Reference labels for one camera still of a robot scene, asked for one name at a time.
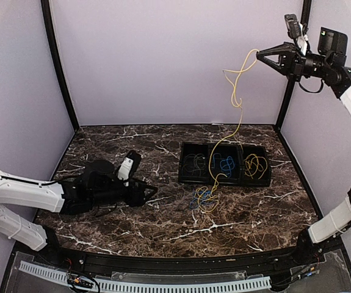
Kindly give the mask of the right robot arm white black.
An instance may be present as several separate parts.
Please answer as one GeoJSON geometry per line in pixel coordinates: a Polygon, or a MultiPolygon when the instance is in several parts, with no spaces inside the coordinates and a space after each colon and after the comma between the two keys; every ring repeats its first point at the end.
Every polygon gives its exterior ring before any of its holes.
{"type": "Polygon", "coordinates": [[[302,54],[285,26],[256,33],[263,93],[287,80],[275,129],[300,170],[317,220],[301,230],[290,258],[316,260],[351,227],[351,24],[327,22],[308,32],[302,54]]]}

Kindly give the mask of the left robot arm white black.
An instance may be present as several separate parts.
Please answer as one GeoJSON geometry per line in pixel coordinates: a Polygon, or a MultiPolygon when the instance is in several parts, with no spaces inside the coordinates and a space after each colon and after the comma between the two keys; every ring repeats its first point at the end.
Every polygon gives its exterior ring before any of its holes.
{"type": "Polygon", "coordinates": [[[87,164],[80,175],[55,181],[37,181],[13,176],[0,170],[0,233],[9,239],[42,251],[53,266],[66,261],[53,229],[34,224],[7,208],[26,206],[64,215],[79,215],[96,206],[124,202],[130,207],[143,206],[157,193],[157,187],[135,179],[138,164],[124,159],[119,168],[107,160],[87,164]]]}

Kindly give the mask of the black three-compartment tray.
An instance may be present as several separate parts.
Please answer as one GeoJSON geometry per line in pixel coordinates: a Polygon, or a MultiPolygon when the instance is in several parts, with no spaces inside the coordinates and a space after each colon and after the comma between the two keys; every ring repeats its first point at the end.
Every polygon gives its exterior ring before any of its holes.
{"type": "Polygon", "coordinates": [[[178,182],[269,187],[272,168],[263,146],[184,142],[178,182]]]}

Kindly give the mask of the right black frame post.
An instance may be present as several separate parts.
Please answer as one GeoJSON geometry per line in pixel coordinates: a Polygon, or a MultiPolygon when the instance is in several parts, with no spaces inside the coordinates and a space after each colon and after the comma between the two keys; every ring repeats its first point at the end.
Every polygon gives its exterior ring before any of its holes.
{"type": "MultiPolygon", "coordinates": [[[[300,23],[306,27],[306,31],[308,30],[308,26],[309,26],[311,6],[312,6],[312,0],[304,0],[303,1],[300,23]]],[[[281,103],[280,111],[279,111],[278,118],[277,118],[277,121],[276,121],[275,126],[274,126],[274,129],[276,132],[280,132],[282,129],[284,119],[286,117],[286,114],[287,114],[287,111],[289,108],[289,103],[291,101],[292,94],[294,91],[295,83],[296,83],[295,76],[288,77],[288,82],[287,82],[285,93],[284,93],[283,100],[281,103]]]]}

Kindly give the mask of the black frame post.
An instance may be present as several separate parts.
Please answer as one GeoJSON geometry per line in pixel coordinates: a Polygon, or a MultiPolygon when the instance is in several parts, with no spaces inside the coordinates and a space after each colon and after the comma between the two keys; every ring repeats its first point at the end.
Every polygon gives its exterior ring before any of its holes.
{"type": "Polygon", "coordinates": [[[78,122],[76,112],[74,110],[74,106],[69,93],[67,80],[65,78],[65,74],[63,71],[63,66],[62,66],[62,62],[59,54],[59,49],[58,49],[57,40],[56,40],[56,32],[54,29],[54,23],[53,23],[52,13],[51,13],[51,1],[41,0],[40,4],[41,4],[43,22],[45,25],[45,32],[48,40],[48,46],[49,46],[49,51],[51,53],[54,71],[56,74],[60,92],[62,94],[63,103],[67,110],[68,118],[70,120],[70,123],[72,125],[74,132],[76,132],[79,130],[80,125],[78,122]]]}
{"type": "MultiPolygon", "coordinates": [[[[306,31],[308,30],[308,26],[309,26],[311,6],[312,6],[312,0],[304,0],[303,1],[300,23],[306,27],[306,31]]],[[[295,83],[296,83],[295,76],[288,77],[288,82],[287,82],[285,93],[284,93],[283,100],[281,103],[280,111],[279,111],[278,118],[277,118],[277,121],[276,121],[275,126],[274,126],[274,129],[276,132],[280,132],[282,129],[284,119],[286,117],[286,114],[287,114],[287,111],[289,108],[289,103],[291,101],[292,94],[294,91],[295,83]]]]}

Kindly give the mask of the black curved front rail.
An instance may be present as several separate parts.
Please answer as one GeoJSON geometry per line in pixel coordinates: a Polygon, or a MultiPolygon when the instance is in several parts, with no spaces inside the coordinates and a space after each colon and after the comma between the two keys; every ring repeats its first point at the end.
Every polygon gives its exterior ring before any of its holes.
{"type": "Polygon", "coordinates": [[[297,262],[296,248],[251,253],[246,255],[203,257],[203,258],[146,258],[116,256],[102,253],[84,252],[69,248],[44,248],[35,253],[41,261],[62,268],[92,275],[109,276],[114,272],[153,273],[174,275],[199,273],[227,273],[245,271],[253,274],[288,273],[292,268],[319,264],[325,261],[323,252],[318,250],[297,262]]]}

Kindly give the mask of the left black frame post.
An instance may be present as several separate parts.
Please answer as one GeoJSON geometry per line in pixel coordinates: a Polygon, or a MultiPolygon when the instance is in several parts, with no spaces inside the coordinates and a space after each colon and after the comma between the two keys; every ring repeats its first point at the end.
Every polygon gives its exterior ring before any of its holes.
{"type": "Polygon", "coordinates": [[[62,66],[62,62],[59,54],[59,49],[58,49],[57,40],[56,40],[56,32],[54,29],[54,23],[53,23],[52,13],[51,13],[51,1],[41,0],[40,4],[41,4],[43,22],[45,25],[45,32],[48,40],[48,46],[49,46],[49,51],[51,53],[54,71],[56,74],[60,92],[62,94],[63,103],[67,110],[68,118],[70,120],[70,123],[72,125],[74,132],[76,132],[79,130],[80,125],[78,122],[76,112],[74,110],[74,106],[69,93],[67,80],[65,78],[65,74],[63,71],[63,66],[62,66]]]}

